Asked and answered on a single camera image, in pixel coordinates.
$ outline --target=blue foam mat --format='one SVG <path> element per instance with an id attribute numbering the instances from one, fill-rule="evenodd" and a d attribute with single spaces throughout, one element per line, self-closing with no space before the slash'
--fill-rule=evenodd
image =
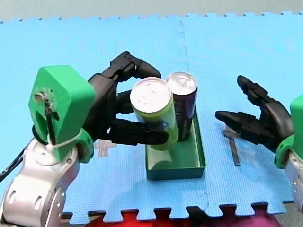
<path id="1" fill-rule="evenodd" d="M 198 206 L 210 216 L 220 205 L 236 204 L 237 215 L 253 215 L 252 203 L 267 202 L 269 213 L 284 212 L 290 185 L 275 168 L 273 154 L 261 146 L 237 141 L 241 166 L 235 167 L 216 110 L 259 111 L 237 87 L 245 75 L 260 83 L 287 107 L 303 82 L 300 24 L 303 16 L 168 17 L 100 20 L 70 18 L 0 24 L 0 167 L 5 168 L 31 138 L 27 103 L 39 67 L 70 64 L 84 78 L 104 70 L 124 50 L 158 68 L 163 78 L 188 71 L 199 83 L 197 111 L 207 168 L 201 179 L 149 182 L 144 147 L 118 145 L 109 156 L 97 155 L 81 165 L 67 192 L 65 212 L 72 224 L 87 223 L 88 211 L 105 211 L 105 221 L 120 221 L 120 211 L 138 209 L 139 220 L 154 219 L 154 208 L 172 208 L 171 218 L 186 218 L 186 207 Z M 136 80 L 120 84 L 131 89 Z M 119 116 L 135 120 L 133 114 Z M 0 184 L 4 193 L 13 174 Z"/>

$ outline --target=black cable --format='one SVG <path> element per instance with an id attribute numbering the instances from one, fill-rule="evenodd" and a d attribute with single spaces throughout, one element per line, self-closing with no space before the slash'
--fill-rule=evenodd
<path id="1" fill-rule="evenodd" d="M 15 159 L 11 162 L 11 164 L 6 167 L 5 170 L 0 173 L 0 182 L 2 182 L 23 160 L 23 154 L 25 149 L 28 147 L 29 143 L 22 149 L 22 151 L 15 157 Z"/>

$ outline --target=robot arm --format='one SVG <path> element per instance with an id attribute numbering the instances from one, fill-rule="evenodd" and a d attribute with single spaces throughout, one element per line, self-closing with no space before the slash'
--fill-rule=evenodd
<path id="1" fill-rule="evenodd" d="M 259 84 L 238 76 L 239 87 L 248 100 L 260 107 L 259 119 L 243 112 L 217 111 L 215 117 L 240 138 L 262 144 L 275 153 L 275 165 L 284 169 L 292 183 L 292 195 L 303 213 L 303 95 L 291 103 L 291 114 Z"/>
<path id="2" fill-rule="evenodd" d="M 70 66 L 38 71 L 29 101 L 34 138 L 11 166 L 22 162 L 3 197 L 0 227 L 61 226 L 65 192 L 80 163 L 92 158 L 95 140 L 128 145 L 166 142 L 164 131 L 116 118 L 117 113 L 133 111 L 130 91 L 117 95 L 117 84 L 132 76 L 160 78 L 161 74 L 129 52 L 88 82 Z"/>

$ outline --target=green plastic box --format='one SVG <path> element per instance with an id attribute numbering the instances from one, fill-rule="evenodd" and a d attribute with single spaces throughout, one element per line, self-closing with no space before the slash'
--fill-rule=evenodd
<path id="1" fill-rule="evenodd" d="M 202 177 L 205 158 L 196 111 L 190 137 L 170 150 L 154 150 L 146 145 L 145 162 L 149 180 Z"/>

